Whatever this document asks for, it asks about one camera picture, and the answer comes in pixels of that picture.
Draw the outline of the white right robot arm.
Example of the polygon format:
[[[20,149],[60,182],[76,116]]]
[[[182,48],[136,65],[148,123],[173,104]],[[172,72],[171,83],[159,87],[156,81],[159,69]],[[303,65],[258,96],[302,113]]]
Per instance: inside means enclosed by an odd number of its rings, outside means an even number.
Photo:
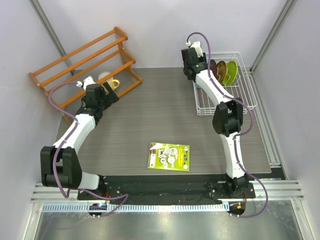
[[[229,94],[208,68],[204,53],[194,47],[181,50],[183,73],[199,85],[215,105],[212,126],[220,136],[226,159],[225,191],[229,197],[241,198],[249,187],[243,165],[240,136],[243,125],[243,102]]]

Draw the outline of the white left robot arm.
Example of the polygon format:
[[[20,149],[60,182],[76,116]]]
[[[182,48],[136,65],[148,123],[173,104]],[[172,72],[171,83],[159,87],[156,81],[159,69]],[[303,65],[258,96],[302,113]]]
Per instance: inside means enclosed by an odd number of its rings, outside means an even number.
[[[74,85],[85,91],[76,114],[65,111],[53,102],[51,95],[48,96],[49,103],[73,121],[59,140],[41,149],[41,181],[45,187],[58,188],[66,199],[71,190],[80,190],[89,192],[93,198],[100,200],[107,192],[102,177],[82,170],[78,152],[103,117],[104,110],[117,102],[119,97],[107,82],[98,84],[91,76]]]

